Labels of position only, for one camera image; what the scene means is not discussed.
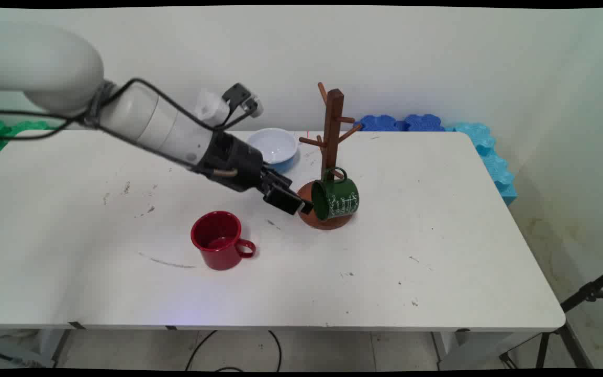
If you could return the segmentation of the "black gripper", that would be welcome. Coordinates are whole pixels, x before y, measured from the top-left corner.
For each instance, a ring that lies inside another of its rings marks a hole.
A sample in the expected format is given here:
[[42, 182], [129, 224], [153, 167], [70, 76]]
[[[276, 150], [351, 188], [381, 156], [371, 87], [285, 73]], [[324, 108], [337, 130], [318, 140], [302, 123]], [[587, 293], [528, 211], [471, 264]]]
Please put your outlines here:
[[258, 189], [266, 203], [289, 215], [308, 215], [314, 207], [290, 191], [292, 180], [266, 163], [258, 149], [224, 131], [213, 134], [196, 172], [237, 192]]

